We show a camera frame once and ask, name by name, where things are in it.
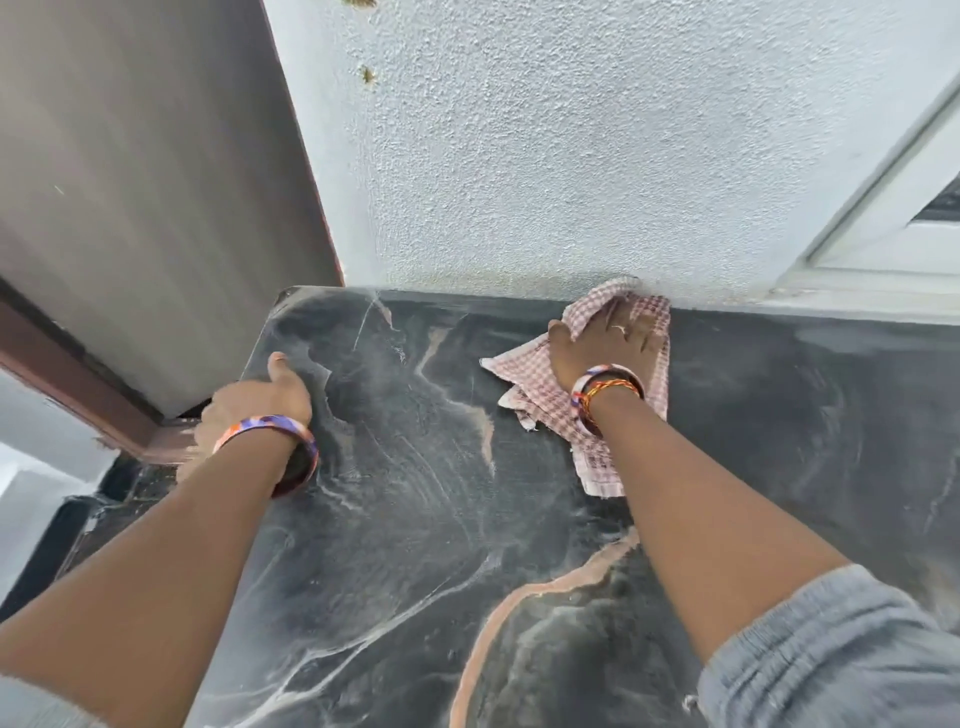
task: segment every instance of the marble countertop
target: marble countertop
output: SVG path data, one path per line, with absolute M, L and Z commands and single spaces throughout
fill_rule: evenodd
M 323 463 L 271 506 L 190 725 L 450 725 L 496 606 L 628 536 L 625 503 L 587 497 L 478 364 L 563 307 L 285 293 L 245 376 L 289 355 Z M 676 311 L 672 346 L 675 427 L 957 627 L 960 330 Z M 682 708 L 699 670 L 637 548 L 514 610 L 463 724 L 702 725 Z

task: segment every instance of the gray sleeve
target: gray sleeve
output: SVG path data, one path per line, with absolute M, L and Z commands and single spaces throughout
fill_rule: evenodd
M 73 703 L 0 675 L 0 728 L 107 728 Z
M 730 638 L 698 685 L 713 728 L 960 725 L 960 638 L 859 566 Z

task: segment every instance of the pink checkered towel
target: pink checkered towel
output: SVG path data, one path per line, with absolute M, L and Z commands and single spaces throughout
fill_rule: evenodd
M 633 302 L 632 318 L 649 314 L 657 319 L 654 331 L 664 336 L 665 343 L 657 357 L 657 366 L 646 398 L 654 411 L 666 419 L 667 369 L 670 363 L 670 340 L 667 338 L 670 328 L 670 302 L 666 298 L 644 295 L 640 281 L 635 278 L 608 280 L 579 301 L 567 306 L 564 310 L 564 323 L 576 339 L 593 314 L 614 296 L 624 296 Z M 550 343 L 546 334 L 493 359 L 481 359 L 480 366 L 513 383 L 514 386 L 500 398 L 498 404 L 515 410 L 525 429 L 535 429 L 537 422 L 542 422 L 570 443 L 573 464 L 589 496 L 623 495 L 623 483 L 613 469 L 607 444 L 600 438 L 582 432 L 576 426 L 570 409 L 570 395 L 561 389 L 550 368 Z

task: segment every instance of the brown door frame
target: brown door frame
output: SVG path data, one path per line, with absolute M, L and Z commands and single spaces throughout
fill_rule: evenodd
M 178 464 L 194 448 L 194 421 L 158 411 L 0 280 L 0 366 L 102 433 L 103 441 L 153 464 Z

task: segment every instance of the cloth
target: cloth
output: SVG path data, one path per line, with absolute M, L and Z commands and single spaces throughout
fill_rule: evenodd
M 576 339 L 593 315 L 615 296 L 623 296 L 633 303 L 632 318 L 640 314 L 654 316 L 654 331 L 664 336 L 663 350 L 657 357 L 646 399 L 654 411 L 666 419 L 667 370 L 670 364 L 670 341 L 667 338 L 670 328 L 670 302 L 666 298 L 645 295 L 639 279 L 608 280 L 582 299 L 571 303 L 564 310 L 563 321 L 570 329 L 570 335 Z M 492 359 L 481 359 L 480 366 L 514 385 L 500 398 L 498 404 L 515 410 L 525 429 L 532 430 L 537 423 L 544 423 L 570 443 L 573 465 L 588 495 L 623 495 L 623 483 L 613 468 L 607 444 L 600 438 L 585 433 L 576 425 L 570 406 L 570 393 L 561 388 L 550 368 L 550 342 L 546 334 Z
M 849 566 L 731 637 L 698 688 L 713 728 L 952 728 L 960 722 L 960 638 L 900 590 Z M 636 719 L 642 724 L 643 715 Z M 105 728 L 11 677 L 0 677 L 0 727 Z

